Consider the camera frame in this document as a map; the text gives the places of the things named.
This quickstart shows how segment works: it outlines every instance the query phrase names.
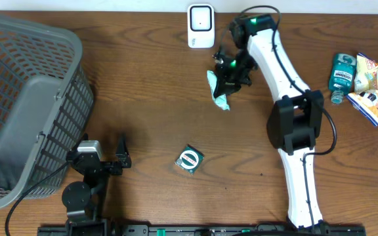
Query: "teal bottle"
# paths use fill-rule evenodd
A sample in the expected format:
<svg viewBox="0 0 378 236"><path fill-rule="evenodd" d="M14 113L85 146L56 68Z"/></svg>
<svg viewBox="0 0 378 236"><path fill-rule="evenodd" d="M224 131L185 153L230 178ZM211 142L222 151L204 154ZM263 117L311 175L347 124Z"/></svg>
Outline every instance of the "teal bottle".
<svg viewBox="0 0 378 236"><path fill-rule="evenodd" d="M333 58L333 68L329 80L329 90L332 91L331 102L340 104L349 93L357 68L355 57L338 53Z"/></svg>

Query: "bottle label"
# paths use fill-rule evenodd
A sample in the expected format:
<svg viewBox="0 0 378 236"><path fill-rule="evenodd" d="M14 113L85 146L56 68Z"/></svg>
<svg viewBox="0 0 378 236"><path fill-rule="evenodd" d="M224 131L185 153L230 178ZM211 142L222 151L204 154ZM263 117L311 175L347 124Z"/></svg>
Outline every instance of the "bottle label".
<svg viewBox="0 0 378 236"><path fill-rule="evenodd" d="M335 72L333 73L333 76L347 79L350 82L352 81L352 75L345 71L340 71L336 69Z"/></svg>

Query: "wooden table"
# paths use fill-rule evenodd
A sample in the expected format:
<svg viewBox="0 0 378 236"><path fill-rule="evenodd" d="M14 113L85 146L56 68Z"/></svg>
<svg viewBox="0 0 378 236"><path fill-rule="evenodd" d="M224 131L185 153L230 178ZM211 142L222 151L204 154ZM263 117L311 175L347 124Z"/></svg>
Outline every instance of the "wooden table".
<svg viewBox="0 0 378 236"><path fill-rule="evenodd" d="M272 108L261 72L229 97L231 111L212 101L206 71L215 49L190 49L186 14L136 12L0 12L67 28L83 42L82 64L96 88L87 132L114 158L125 133L132 169L111 178L105 217L151 224L256 224L285 221L284 168L266 135ZM217 14L217 35L234 14ZM378 16L284 14L280 33L298 74L321 90L339 133L336 150L315 160L318 202L330 223L362 223L378 235L378 127L349 102L332 106L327 89L336 52L364 52L378 61ZM331 143L322 123L318 150ZM174 164L186 144L205 160L191 176ZM82 179L70 170L61 190L22 202L13 235L63 224L64 187ZM0 210L0 235L9 207Z"/></svg>

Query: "white logo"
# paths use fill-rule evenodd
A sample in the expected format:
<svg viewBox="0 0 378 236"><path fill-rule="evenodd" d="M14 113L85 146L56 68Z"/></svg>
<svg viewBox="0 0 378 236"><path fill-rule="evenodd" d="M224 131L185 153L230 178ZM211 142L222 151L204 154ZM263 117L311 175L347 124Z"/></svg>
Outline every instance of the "white logo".
<svg viewBox="0 0 378 236"><path fill-rule="evenodd" d="M195 157L195 160L193 160L192 158L188 157L186 154L189 154L189 155ZM197 167L197 165L198 165L199 162L200 162L200 158L198 157L198 154L197 154L196 152L194 152L194 151L190 151L190 150L182 152L182 154L180 154L179 159L182 159L182 164L180 164L181 167L183 167L183 168L185 168L185 169L188 169L188 170L191 170L191 169ZM184 159L185 161L188 161L188 162L189 162L190 164L192 164L193 166L188 166L188 165L186 165L186 164L183 162L183 159Z"/></svg>

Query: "small green box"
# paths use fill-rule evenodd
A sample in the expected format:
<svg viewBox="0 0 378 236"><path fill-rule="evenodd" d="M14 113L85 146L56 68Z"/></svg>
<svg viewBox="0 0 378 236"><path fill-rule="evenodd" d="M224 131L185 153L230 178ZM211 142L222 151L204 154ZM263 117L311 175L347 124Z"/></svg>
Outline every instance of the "small green box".
<svg viewBox="0 0 378 236"><path fill-rule="evenodd" d="M203 154L187 145L180 154L179 158L176 160L176 165L180 166L190 174L194 174L196 169L198 169L198 167L201 165L202 161Z"/></svg>

